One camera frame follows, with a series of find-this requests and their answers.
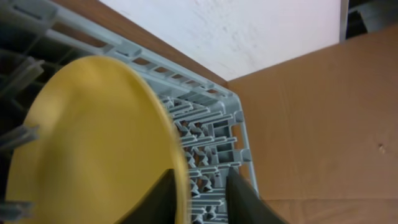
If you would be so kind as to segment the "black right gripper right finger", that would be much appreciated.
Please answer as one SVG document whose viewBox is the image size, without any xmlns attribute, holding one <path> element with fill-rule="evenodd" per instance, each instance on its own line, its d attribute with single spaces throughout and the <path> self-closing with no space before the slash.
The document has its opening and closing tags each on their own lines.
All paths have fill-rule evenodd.
<svg viewBox="0 0 398 224">
<path fill-rule="evenodd" d="M 225 199 L 229 224 L 286 224 L 264 203 L 234 168 L 226 177 Z"/>
</svg>

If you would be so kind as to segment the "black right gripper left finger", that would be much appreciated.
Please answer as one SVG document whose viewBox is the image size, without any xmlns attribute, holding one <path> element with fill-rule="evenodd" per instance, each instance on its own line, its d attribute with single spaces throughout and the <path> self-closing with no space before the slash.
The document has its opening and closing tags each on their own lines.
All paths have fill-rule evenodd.
<svg viewBox="0 0 398 224">
<path fill-rule="evenodd" d="M 138 205 L 118 220 L 118 224 L 173 224 L 177 196 L 173 169 L 167 169 Z"/>
</svg>

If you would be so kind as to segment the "yellow plate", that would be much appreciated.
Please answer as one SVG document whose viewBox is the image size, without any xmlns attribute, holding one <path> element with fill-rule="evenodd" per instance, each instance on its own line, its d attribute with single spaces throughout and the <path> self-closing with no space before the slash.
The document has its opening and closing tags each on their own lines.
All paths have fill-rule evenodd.
<svg viewBox="0 0 398 224">
<path fill-rule="evenodd" d="M 126 63 L 89 56 L 61 68 L 32 103 L 1 202 L 4 223 L 118 223 L 173 169 L 175 223 L 190 190 L 180 135 L 147 82 Z"/>
</svg>

